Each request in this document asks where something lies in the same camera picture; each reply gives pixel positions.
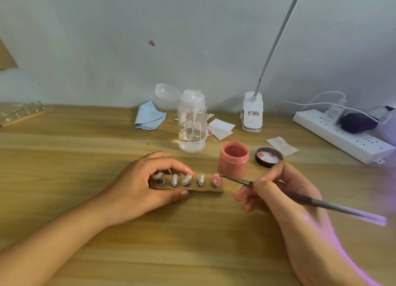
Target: left hand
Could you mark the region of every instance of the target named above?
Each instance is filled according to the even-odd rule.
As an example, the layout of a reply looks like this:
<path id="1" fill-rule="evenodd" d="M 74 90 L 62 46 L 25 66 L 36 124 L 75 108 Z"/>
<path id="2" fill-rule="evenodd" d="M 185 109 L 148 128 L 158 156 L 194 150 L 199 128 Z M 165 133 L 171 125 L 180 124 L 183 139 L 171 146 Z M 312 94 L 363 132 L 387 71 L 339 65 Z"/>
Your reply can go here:
<path id="1" fill-rule="evenodd" d="M 156 190 L 148 186 L 148 179 L 156 171 L 171 169 L 173 173 L 191 174 L 192 170 L 163 151 L 148 154 L 133 161 L 101 193 L 91 199 L 106 220 L 106 226 L 121 224 L 166 204 L 187 199 L 185 189 Z"/>

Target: pink paint jar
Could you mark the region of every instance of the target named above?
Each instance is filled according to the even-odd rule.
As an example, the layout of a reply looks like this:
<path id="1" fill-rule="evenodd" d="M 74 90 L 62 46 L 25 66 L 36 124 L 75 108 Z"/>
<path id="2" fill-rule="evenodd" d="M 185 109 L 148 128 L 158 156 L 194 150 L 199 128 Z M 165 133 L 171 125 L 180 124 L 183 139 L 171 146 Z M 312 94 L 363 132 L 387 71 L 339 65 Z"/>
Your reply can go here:
<path id="1" fill-rule="evenodd" d="M 235 178 L 243 178 L 249 160 L 249 149 L 242 143 L 231 141 L 220 151 L 219 173 Z"/>

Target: clear plastic bottle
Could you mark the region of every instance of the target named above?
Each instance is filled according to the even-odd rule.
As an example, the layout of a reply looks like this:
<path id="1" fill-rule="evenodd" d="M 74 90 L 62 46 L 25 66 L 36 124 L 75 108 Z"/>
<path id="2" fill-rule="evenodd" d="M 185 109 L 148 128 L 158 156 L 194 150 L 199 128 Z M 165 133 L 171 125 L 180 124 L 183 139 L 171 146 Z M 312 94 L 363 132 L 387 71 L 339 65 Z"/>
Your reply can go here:
<path id="1" fill-rule="evenodd" d="M 187 89 L 180 96 L 177 109 L 179 147 L 186 152 L 199 152 L 205 147 L 205 96 L 199 90 Z"/>

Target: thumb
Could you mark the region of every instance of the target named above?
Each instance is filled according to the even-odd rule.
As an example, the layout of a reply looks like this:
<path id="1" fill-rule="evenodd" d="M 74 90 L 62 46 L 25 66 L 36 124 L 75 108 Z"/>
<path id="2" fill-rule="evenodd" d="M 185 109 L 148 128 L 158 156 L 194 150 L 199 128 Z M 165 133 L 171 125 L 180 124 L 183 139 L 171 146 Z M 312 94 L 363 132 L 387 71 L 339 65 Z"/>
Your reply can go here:
<path id="1" fill-rule="evenodd" d="M 180 199 L 188 199 L 189 191 L 186 189 L 164 189 L 164 190 L 153 190 L 150 196 L 150 203 L 152 209 L 162 207 Z"/>
<path id="2" fill-rule="evenodd" d="M 289 199 L 274 182 L 257 180 L 253 188 L 277 220 L 289 218 L 301 207 Z"/>

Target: wooden nail holder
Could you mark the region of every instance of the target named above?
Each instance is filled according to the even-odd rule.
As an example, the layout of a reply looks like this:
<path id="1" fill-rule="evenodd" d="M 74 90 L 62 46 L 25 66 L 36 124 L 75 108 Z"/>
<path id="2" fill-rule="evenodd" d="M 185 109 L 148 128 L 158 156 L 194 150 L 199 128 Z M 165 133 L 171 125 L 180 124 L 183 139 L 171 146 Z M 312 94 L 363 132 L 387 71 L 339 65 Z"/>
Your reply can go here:
<path id="1" fill-rule="evenodd" d="M 162 178 L 165 180 L 165 183 L 161 185 L 160 180 L 154 180 L 155 174 L 153 174 L 149 180 L 149 185 L 150 188 L 152 189 L 175 189 L 175 188 L 183 188 L 186 190 L 192 190 L 192 191 L 201 191 L 201 192 L 218 192 L 222 193 L 224 192 L 223 186 L 221 185 L 220 187 L 214 187 L 212 183 L 212 176 L 207 175 L 204 178 L 204 185 L 202 187 L 198 186 L 198 176 L 192 177 L 190 183 L 187 185 L 182 185 L 181 182 L 184 179 L 184 175 L 179 175 L 179 180 L 177 182 L 176 187 L 172 187 L 171 182 L 172 182 L 172 175 L 170 174 L 164 174 Z"/>

